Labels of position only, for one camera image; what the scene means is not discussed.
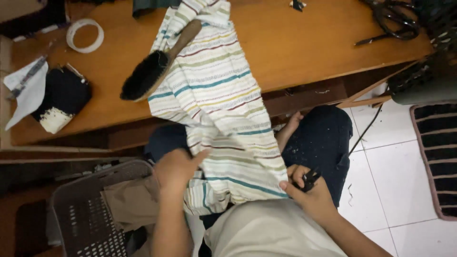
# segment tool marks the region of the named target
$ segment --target tape roll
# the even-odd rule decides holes
[[[86,48],[77,48],[73,43],[74,35],[76,34],[76,31],[79,28],[86,26],[86,25],[94,25],[98,28],[97,39],[95,40],[95,42],[92,45],[90,45]],[[83,53],[83,54],[91,53],[91,52],[94,52],[95,50],[97,50],[97,48],[99,48],[101,46],[101,43],[103,42],[104,38],[105,38],[105,33],[103,32],[103,29],[101,28],[100,25],[98,25],[98,23],[96,21],[94,21],[92,19],[81,19],[81,20],[73,23],[70,26],[70,28],[68,28],[68,31],[67,31],[68,46],[70,46],[74,51]]]

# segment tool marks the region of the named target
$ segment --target striped mat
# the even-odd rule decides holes
[[[457,220],[457,104],[416,105],[411,118],[436,213]]]
[[[153,116],[186,125],[192,154],[212,149],[185,193],[185,211],[193,215],[287,197],[278,185],[287,180],[286,167],[229,15],[223,0],[183,0],[168,9],[151,49],[167,51],[187,23],[202,22],[148,98]]]

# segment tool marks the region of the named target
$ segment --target tiled floor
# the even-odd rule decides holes
[[[350,156],[339,212],[393,256],[456,257],[457,222],[439,220],[433,209],[409,108],[392,100],[383,105]],[[351,149],[376,109],[345,111],[353,123]],[[192,233],[201,238],[203,227]]]

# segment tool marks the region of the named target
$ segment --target wooden brush handle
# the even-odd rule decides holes
[[[175,46],[173,46],[168,54],[170,55],[170,59],[174,60],[176,56],[181,52],[181,50],[186,47],[186,45],[194,39],[194,37],[200,32],[202,29],[202,22],[200,20],[192,20],[189,22],[181,32],[178,41],[176,42]]]

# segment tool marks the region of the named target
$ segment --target dark jeans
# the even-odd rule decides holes
[[[282,153],[286,166],[300,164],[322,173],[333,203],[339,206],[341,192],[349,170],[349,139],[352,122],[345,111],[334,106],[319,106],[301,120]],[[176,148],[189,151],[184,125],[174,124],[158,128],[149,138],[145,152],[158,161]],[[200,216],[205,229],[210,228],[219,214]],[[200,256],[208,256],[209,248],[202,243]]]

